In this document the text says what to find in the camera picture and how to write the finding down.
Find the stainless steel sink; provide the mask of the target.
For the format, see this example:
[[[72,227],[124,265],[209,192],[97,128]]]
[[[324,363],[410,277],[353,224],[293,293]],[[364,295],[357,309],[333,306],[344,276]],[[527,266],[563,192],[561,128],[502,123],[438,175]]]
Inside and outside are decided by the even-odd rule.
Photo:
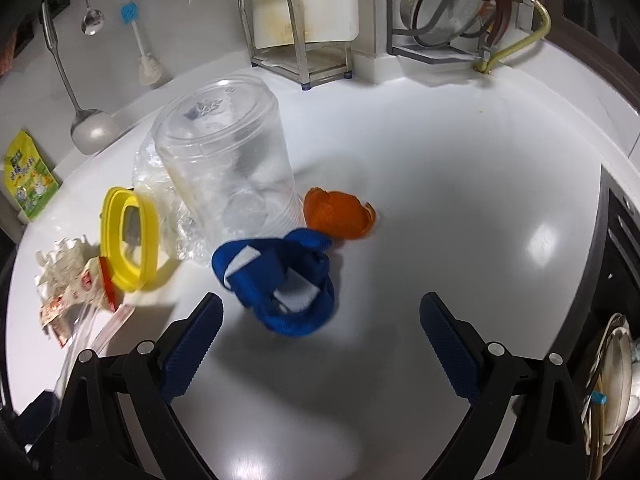
[[[615,313],[639,336],[639,209],[606,171],[582,278],[551,346],[570,362],[587,359]]]

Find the white cutting board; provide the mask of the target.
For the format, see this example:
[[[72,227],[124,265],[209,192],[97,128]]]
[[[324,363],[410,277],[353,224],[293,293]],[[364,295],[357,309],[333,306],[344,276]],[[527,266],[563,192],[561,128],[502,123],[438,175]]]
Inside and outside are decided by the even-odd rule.
[[[352,41],[359,35],[358,0],[299,0],[307,42]],[[293,42],[286,0],[253,0],[253,26],[258,49]]]

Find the metal ladle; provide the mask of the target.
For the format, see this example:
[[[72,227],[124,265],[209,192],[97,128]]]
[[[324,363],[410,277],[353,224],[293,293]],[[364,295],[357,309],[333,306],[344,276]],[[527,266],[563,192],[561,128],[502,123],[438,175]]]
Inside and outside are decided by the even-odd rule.
[[[54,59],[56,69],[75,112],[74,119],[70,125],[70,138],[82,154],[93,155],[99,153],[114,143],[122,134],[122,130],[120,130],[114,118],[103,110],[80,106],[63,66],[60,52],[58,52],[58,36],[56,36],[48,0],[41,0],[41,14],[44,41]]]

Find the small metal spoon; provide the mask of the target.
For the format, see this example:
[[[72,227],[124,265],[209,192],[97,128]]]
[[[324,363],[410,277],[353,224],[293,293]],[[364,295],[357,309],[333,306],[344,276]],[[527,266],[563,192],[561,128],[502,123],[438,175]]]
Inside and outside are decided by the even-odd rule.
[[[98,9],[95,9],[90,0],[84,0],[85,14],[81,22],[81,30],[87,36],[96,36],[96,34],[103,28],[105,24],[104,13]]]

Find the metal dish rack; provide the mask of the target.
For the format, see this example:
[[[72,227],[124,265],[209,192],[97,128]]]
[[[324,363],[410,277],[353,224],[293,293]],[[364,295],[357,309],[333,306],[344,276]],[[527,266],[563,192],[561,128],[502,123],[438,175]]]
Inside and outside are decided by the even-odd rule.
[[[386,51],[430,65],[482,57],[495,0],[386,0]]]

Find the yellow green seasoning pouch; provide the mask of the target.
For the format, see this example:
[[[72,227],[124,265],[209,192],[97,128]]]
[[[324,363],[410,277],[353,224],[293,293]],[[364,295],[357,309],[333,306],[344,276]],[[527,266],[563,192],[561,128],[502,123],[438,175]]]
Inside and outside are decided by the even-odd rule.
[[[39,216],[60,188],[25,130],[17,133],[4,155],[4,185],[28,221]]]

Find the torn red white wrapper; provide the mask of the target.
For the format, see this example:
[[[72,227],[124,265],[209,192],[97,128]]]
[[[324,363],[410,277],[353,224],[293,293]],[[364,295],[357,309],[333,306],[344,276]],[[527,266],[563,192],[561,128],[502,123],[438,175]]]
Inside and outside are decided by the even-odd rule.
[[[72,339],[85,304],[110,313],[119,309],[111,268],[84,236],[62,238],[50,252],[36,252],[36,263],[40,327],[61,348]]]

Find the glass pot lid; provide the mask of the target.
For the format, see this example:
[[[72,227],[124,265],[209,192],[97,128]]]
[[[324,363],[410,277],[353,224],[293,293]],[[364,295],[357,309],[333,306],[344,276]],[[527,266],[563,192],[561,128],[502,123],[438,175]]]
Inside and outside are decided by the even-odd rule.
[[[400,0],[400,20],[421,47],[441,47],[465,34],[485,0]]]

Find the clear plastic jar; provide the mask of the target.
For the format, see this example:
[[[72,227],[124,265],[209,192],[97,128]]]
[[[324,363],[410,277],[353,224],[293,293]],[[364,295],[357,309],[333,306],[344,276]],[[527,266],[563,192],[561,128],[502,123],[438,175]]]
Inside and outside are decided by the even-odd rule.
[[[303,226],[279,102],[260,78],[221,77],[174,99],[151,133],[208,252]]]

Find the metal cutting board rack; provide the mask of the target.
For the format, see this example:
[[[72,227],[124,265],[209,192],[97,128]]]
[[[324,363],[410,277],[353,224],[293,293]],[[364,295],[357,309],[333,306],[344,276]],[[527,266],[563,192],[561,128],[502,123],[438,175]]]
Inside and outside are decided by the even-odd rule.
[[[352,79],[352,46],[348,41],[308,42],[305,39],[305,14],[302,0],[285,0],[292,44],[258,48],[246,0],[238,0],[238,10],[247,46],[250,66],[269,70],[300,85],[303,91],[320,84]]]

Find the clear plastic bag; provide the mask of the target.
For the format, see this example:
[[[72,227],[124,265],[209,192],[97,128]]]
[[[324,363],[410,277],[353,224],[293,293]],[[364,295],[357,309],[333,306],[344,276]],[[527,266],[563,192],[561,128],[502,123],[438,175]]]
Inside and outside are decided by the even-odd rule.
[[[150,200],[158,215],[160,247],[170,258],[208,266],[210,251],[204,235],[177,192],[148,133],[134,158],[134,192]]]

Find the yellow plastic lid frame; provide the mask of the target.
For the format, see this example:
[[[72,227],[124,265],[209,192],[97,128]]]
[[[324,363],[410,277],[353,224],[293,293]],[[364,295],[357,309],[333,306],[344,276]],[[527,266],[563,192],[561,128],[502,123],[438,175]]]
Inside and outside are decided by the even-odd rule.
[[[101,212],[100,251],[111,266],[112,281],[136,292],[156,274],[160,226],[152,200],[129,188],[110,188]]]

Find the white dishes in sink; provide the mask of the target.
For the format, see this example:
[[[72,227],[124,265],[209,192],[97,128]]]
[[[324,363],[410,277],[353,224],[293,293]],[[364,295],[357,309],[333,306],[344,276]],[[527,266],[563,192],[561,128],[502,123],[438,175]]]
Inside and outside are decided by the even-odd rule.
[[[626,422],[639,414],[639,358],[626,318],[608,321],[591,365],[582,428],[586,441],[588,479],[599,479],[604,458],[620,438]]]

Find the orange peel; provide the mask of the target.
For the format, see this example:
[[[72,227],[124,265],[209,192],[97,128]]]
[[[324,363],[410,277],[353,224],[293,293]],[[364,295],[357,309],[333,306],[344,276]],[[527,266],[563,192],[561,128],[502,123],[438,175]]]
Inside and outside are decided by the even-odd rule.
[[[309,229],[338,240],[358,240],[373,228],[376,212],[352,194],[311,188],[304,197],[304,217]]]

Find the blue white bottle brush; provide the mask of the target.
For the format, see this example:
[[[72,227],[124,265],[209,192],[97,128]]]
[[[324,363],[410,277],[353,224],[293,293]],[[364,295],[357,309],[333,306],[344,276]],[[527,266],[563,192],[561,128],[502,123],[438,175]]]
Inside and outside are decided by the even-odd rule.
[[[134,0],[124,0],[120,7],[120,17],[125,25],[130,25],[139,50],[139,81],[142,86],[153,87],[163,78],[163,69],[151,52],[145,49],[138,27],[139,10]]]

